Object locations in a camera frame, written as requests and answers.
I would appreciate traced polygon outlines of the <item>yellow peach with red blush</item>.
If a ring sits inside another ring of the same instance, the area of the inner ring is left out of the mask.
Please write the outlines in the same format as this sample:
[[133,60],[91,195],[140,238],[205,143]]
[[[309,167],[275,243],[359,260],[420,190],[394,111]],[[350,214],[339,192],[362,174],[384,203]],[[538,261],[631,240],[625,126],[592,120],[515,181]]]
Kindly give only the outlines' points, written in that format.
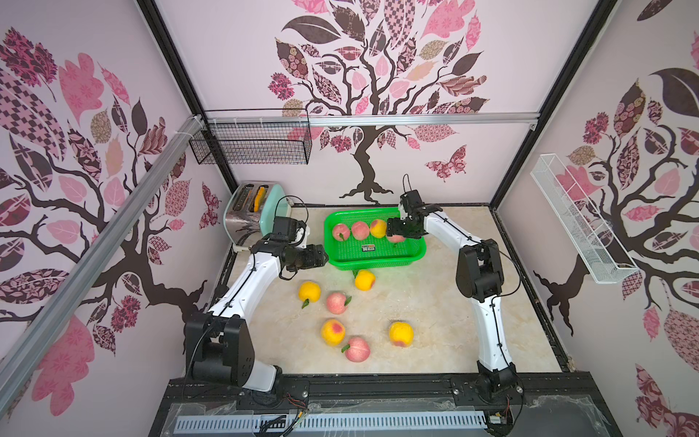
[[383,239],[387,233],[387,223],[385,220],[373,220],[370,227],[371,236],[377,239]]

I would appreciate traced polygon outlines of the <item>large pink peach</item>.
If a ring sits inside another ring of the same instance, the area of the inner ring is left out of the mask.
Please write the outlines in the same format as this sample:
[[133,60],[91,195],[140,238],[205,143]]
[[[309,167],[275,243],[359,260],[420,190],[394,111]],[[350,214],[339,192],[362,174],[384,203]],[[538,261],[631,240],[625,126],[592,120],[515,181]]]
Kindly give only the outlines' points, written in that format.
[[364,241],[371,235],[371,229],[366,222],[356,221],[351,226],[351,235],[355,240]]

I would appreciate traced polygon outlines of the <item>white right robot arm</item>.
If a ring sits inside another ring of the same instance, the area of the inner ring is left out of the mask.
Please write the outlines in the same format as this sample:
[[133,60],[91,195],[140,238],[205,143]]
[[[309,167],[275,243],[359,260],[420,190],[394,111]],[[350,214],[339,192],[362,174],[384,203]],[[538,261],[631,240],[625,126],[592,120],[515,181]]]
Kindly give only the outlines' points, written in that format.
[[436,205],[400,205],[399,214],[388,221],[389,236],[418,240],[431,235],[457,255],[455,283],[473,306],[481,380],[493,391],[515,385],[516,367],[502,326],[504,273],[497,242],[473,236]]

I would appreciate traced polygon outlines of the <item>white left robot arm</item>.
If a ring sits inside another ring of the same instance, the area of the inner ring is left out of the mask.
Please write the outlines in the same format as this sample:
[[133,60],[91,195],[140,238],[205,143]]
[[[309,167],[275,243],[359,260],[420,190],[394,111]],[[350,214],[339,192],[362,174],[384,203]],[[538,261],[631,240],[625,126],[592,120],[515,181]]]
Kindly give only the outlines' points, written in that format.
[[195,313],[186,322],[187,377],[261,393],[274,391],[281,369],[256,358],[248,322],[272,282],[283,278],[284,269],[295,274],[321,268],[328,261],[320,244],[256,243],[229,291],[208,311]]

